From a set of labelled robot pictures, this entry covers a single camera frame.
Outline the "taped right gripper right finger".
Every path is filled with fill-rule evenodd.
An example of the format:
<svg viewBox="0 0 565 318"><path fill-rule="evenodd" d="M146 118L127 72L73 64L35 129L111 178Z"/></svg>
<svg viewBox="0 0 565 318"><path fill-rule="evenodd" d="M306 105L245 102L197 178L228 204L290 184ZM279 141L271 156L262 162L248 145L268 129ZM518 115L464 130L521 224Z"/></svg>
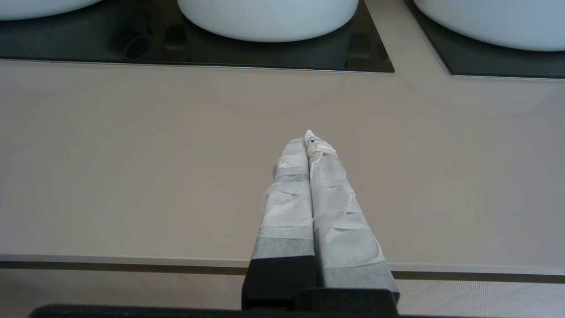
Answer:
<svg viewBox="0 0 565 318"><path fill-rule="evenodd" d="M369 226L337 151L311 130L305 133L315 251L325 288L401 292Z"/></svg>

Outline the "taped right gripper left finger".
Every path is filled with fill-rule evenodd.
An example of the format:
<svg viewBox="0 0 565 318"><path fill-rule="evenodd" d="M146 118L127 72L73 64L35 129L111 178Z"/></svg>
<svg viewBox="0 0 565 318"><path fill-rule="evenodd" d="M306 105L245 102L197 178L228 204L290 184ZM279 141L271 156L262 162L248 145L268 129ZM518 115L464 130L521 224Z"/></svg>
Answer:
<svg viewBox="0 0 565 318"><path fill-rule="evenodd" d="M285 145L263 196L262 222L242 286L243 310L290 310L317 286L313 212L305 140Z"/></svg>

